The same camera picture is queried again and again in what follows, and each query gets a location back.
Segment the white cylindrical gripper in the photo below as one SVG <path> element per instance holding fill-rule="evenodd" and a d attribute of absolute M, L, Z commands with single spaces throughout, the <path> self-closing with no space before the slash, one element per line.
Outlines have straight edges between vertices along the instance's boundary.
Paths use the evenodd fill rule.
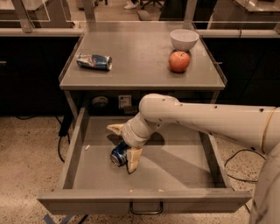
<path fill-rule="evenodd" d="M 151 138 L 151 135 L 159 128 L 156 122 L 149 122 L 144 119 L 141 113 L 137 113 L 125 124 L 110 124 L 107 129 L 118 136 L 122 135 L 124 142 L 134 148 L 127 150 L 128 172 L 134 172 L 139 164 L 143 149 L 141 148 Z"/>

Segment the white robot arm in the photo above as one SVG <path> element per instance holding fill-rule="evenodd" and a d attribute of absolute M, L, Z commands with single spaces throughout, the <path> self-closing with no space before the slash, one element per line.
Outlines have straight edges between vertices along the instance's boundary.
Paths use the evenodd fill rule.
<path fill-rule="evenodd" d="M 280 108 L 183 103 L 169 95 L 147 94 L 133 118 L 107 127 L 122 137 L 111 152 L 111 161 L 135 171 L 143 146 L 167 123 L 245 144 L 265 154 L 249 224 L 280 224 Z"/>

